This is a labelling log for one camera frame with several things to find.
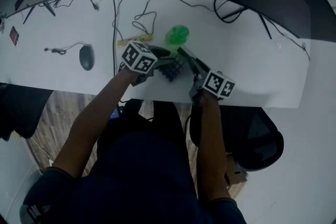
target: dark shirt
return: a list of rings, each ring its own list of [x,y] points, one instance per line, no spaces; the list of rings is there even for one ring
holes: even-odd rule
[[[232,199],[201,205],[182,153],[151,133],[118,138],[87,177],[47,169],[23,204],[23,222],[38,209],[42,223],[245,223]]]

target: computer mouse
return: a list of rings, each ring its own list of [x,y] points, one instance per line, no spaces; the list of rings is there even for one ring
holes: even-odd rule
[[[92,69],[94,64],[94,58],[91,46],[84,45],[79,50],[79,62],[85,70],[89,71]]]

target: monitor stand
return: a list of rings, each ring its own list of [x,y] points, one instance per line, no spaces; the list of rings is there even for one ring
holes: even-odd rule
[[[248,10],[248,8],[244,8],[244,7],[243,7],[243,8],[239,8],[238,10],[235,10],[234,12],[231,12],[231,13],[229,13],[228,15],[225,15],[224,17],[222,17],[222,20],[225,20],[225,19],[227,19],[227,18],[229,18],[229,17],[231,17],[231,16],[234,16],[234,15],[236,15],[236,14],[240,14],[240,13],[246,11],[246,10]],[[263,26],[264,26],[265,29],[266,29],[266,32],[267,32],[269,38],[272,39],[271,33],[270,33],[269,30],[268,30],[268,27],[267,27],[267,25],[266,25],[266,23],[265,23],[264,18],[263,18],[260,14],[258,14],[258,15],[259,15],[259,18],[260,18],[260,20],[261,20]]]
[[[44,6],[47,8],[47,10],[49,10],[49,12],[50,12],[51,14],[53,14],[53,16],[55,17],[56,14],[55,14],[55,12],[53,11],[53,9],[52,9],[52,7],[50,6],[50,4],[47,3],[47,2],[43,2],[43,4],[44,4]],[[27,17],[25,18],[23,24],[25,24],[26,20],[28,19],[28,17],[30,16],[30,14],[33,12],[33,10],[34,10],[35,7],[36,7],[36,5],[30,8],[30,11],[28,12]]]

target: black office chair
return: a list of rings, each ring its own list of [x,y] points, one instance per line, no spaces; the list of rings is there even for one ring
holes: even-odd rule
[[[35,133],[52,90],[0,84],[0,138],[9,140],[16,131],[24,138]]]
[[[227,152],[246,171],[264,169],[282,155],[283,137],[262,108],[220,106],[223,139]],[[202,108],[193,106],[190,136],[199,146]]]

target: green bottle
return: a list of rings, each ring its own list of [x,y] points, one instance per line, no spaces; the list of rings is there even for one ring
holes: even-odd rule
[[[176,25],[168,31],[164,40],[170,51],[176,51],[188,38],[189,29],[184,25]]]

